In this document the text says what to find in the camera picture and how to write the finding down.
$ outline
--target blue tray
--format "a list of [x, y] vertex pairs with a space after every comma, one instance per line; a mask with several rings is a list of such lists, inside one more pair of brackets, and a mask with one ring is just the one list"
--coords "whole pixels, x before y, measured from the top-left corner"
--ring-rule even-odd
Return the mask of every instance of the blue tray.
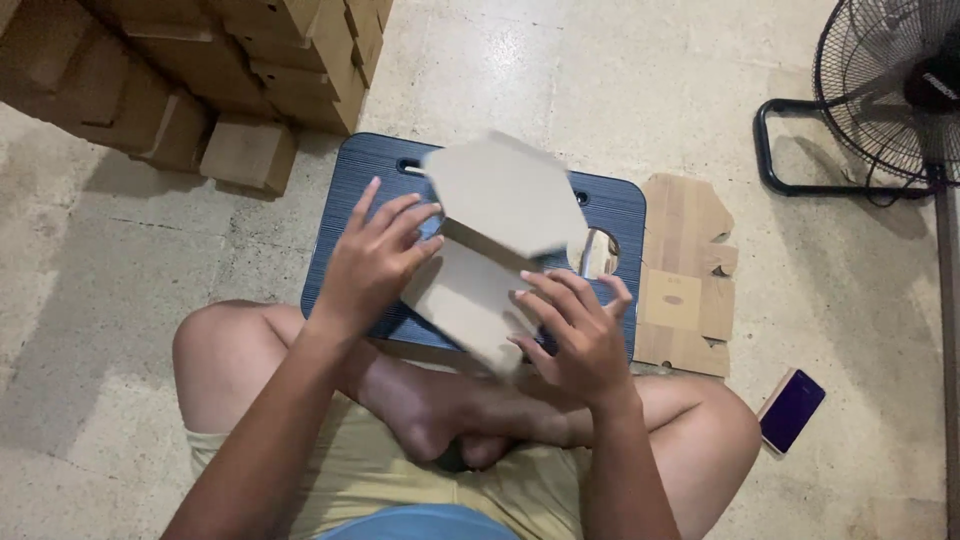
[[[371, 215], [382, 204], [404, 193], [416, 191], [424, 200], [436, 201], [430, 182], [422, 175], [408, 172], [407, 169], [419, 166], [423, 156], [438, 148], [440, 147], [375, 134], [354, 135], [340, 147], [330, 192], [326, 197], [324, 217], [310, 260], [310, 270], [300, 297], [300, 309], [304, 317], [310, 316], [324, 282], [326, 262], [347, 226], [350, 211], [371, 178], [378, 176], [383, 181], [373, 202]], [[613, 236], [620, 248], [619, 265], [614, 274], [626, 283], [634, 295], [634, 303], [627, 310], [623, 321], [627, 358], [633, 359], [646, 199], [640, 189], [630, 182], [577, 172], [570, 172], [569, 179], [581, 201], [587, 223]], [[441, 218], [433, 218], [424, 224], [423, 236], [427, 237], [435, 232], [440, 226], [440, 220]], [[566, 253], [548, 255], [542, 261], [547, 268], [570, 267]], [[601, 303], [610, 301], [612, 292], [605, 285], [597, 281], [591, 281], [591, 284]], [[387, 309], [383, 318], [370, 330], [369, 336], [463, 351], [401, 302]], [[549, 336], [542, 335], [540, 341], [548, 352], [556, 350], [556, 345]]]

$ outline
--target circular hole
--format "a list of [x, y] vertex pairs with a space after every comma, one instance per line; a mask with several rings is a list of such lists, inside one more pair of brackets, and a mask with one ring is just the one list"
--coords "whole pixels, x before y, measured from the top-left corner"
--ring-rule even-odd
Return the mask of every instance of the circular hole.
[[[588, 246], [588, 257], [584, 262], [584, 252]], [[609, 233], [589, 229], [566, 244], [566, 260], [574, 272], [588, 280], [595, 280], [603, 274], [616, 271], [620, 262], [620, 245]]]

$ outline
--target smartphone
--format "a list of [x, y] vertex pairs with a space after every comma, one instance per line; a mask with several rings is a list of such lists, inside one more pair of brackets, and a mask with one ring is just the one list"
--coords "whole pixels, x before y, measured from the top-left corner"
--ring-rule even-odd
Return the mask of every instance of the smartphone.
[[788, 371], [756, 415], [763, 442], [777, 454], [786, 454], [826, 396], [802, 370]]

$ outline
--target electric fan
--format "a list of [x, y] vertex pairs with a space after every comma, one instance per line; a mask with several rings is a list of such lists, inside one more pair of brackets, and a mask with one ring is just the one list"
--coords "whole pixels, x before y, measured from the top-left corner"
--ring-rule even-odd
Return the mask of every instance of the electric fan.
[[[840, 0], [817, 44], [813, 93], [813, 101], [770, 100], [756, 114], [760, 178], [777, 193], [860, 195], [889, 206], [958, 185], [960, 0]], [[782, 182], [773, 168], [770, 112], [819, 114], [869, 164], [866, 178], [849, 185]], [[871, 185], [878, 169], [902, 185]]]

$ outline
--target hand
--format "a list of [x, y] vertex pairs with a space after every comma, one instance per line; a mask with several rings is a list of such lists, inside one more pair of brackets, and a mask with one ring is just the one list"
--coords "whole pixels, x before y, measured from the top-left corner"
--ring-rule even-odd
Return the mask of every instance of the hand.
[[374, 178], [353, 207], [343, 235], [326, 266], [324, 285], [311, 313], [336, 321], [351, 335], [362, 335], [400, 296], [417, 268], [444, 245], [440, 235], [419, 242], [419, 227], [440, 212], [440, 205], [414, 206], [418, 193], [383, 205], [365, 223], [373, 196], [380, 187]]
[[537, 366], [543, 378], [582, 400], [594, 413], [616, 411], [624, 400], [638, 399], [623, 350], [623, 315], [633, 297], [614, 276], [601, 276], [616, 293], [600, 306], [587, 280], [569, 270], [521, 277], [546, 298], [518, 291], [516, 301], [534, 311], [560, 346], [550, 356], [533, 337], [511, 338]]

